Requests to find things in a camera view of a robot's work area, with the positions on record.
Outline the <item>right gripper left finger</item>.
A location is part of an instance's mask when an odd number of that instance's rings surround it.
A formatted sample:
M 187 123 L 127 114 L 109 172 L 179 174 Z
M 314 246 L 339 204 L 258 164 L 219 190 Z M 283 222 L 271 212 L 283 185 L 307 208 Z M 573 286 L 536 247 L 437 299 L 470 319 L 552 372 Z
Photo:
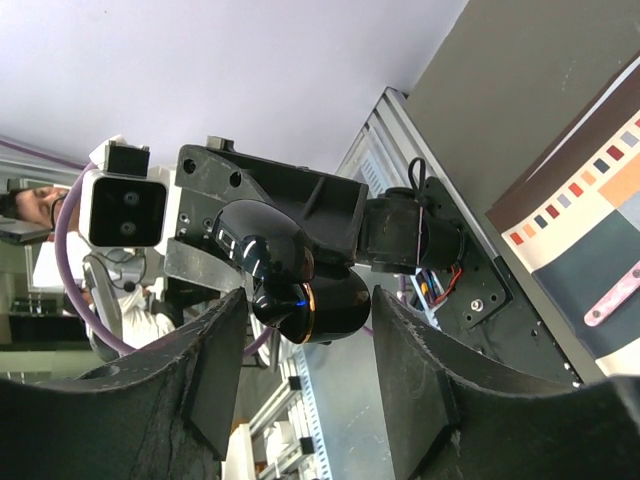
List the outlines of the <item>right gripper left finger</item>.
M 76 379 L 2 380 L 2 478 L 219 478 L 247 319 L 238 288 L 181 328 Z

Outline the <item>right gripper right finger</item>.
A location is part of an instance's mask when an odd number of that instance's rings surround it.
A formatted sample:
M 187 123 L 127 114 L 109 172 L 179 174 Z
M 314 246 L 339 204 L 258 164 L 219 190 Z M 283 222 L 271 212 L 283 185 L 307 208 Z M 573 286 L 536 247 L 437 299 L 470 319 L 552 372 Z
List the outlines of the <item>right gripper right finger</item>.
M 399 479 L 635 479 L 639 381 L 574 388 L 498 363 L 372 294 L 384 418 Z

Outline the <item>person in white shirt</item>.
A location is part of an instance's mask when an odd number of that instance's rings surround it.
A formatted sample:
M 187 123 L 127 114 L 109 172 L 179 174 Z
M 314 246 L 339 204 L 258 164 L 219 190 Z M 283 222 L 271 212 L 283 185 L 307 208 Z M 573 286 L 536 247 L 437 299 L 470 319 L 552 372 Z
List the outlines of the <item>person in white shirt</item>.
M 46 231 L 54 242 L 59 215 L 69 190 L 44 186 L 12 189 L 1 195 L 1 216 Z M 147 256 L 131 249 L 82 247 L 85 282 L 72 281 L 96 323 L 133 349 L 140 349 L 184 324 L 184 313 L 174 304 L 152 299 L 144 281 Z

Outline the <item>black earbud charging case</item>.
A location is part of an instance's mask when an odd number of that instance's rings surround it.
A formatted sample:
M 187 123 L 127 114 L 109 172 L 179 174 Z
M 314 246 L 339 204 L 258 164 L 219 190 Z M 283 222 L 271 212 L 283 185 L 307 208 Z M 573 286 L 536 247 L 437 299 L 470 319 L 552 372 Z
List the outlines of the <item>black earbud charging case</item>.
M 218 213 L 219 248 L 252 279 L 251 310 L 294 344 L 326 344 L 361 329 L 369 290 L 353 270 L 314 258 L 306 232 L 285 213 L 258 200 L 235 200 Z

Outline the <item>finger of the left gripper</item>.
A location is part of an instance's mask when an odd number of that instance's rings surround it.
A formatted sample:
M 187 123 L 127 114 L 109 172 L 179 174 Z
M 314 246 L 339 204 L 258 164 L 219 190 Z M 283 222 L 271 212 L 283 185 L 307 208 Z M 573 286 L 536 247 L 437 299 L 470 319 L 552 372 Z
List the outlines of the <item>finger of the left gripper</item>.
M 238 152 L 220 156 L 237 167 L 239 186 L 288 215 L 306 232 L 316 259 L 352 265 L 369 187 L 361 182 Z
M 227 260 L 174 238 L 167 240 L 164 273 L 168 277 L 223 293 L 245 285 L 244 274 Z

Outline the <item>colourful patchwork placemat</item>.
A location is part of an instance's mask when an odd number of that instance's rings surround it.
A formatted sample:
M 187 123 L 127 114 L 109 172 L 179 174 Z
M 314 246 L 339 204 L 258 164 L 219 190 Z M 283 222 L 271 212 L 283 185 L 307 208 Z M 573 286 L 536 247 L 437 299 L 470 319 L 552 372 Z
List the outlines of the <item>colourful patchwork placemat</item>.
M 639 290 L 583 317 L 639 263 L 639 60 L 616 73 L 486 213 L 606 376 L 639 373 Z

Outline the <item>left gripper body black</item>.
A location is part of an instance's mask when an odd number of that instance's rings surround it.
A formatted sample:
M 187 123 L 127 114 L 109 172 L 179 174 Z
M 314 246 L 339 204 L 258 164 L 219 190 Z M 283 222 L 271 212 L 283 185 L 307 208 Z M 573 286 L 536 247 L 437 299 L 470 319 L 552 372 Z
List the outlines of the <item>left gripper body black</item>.
M 258 200 L 258 194 L 253 185 L 238 185 L 239 171 L 220 156 L 222 151 L 236 152 L 234 142 L 209 136 L 203 145 L 187 144 L 180 148 L 171 176 L 167 240 L 174 238 L 237 267 L 216 243 L 216 218 L 229 202 L 241 198 Z

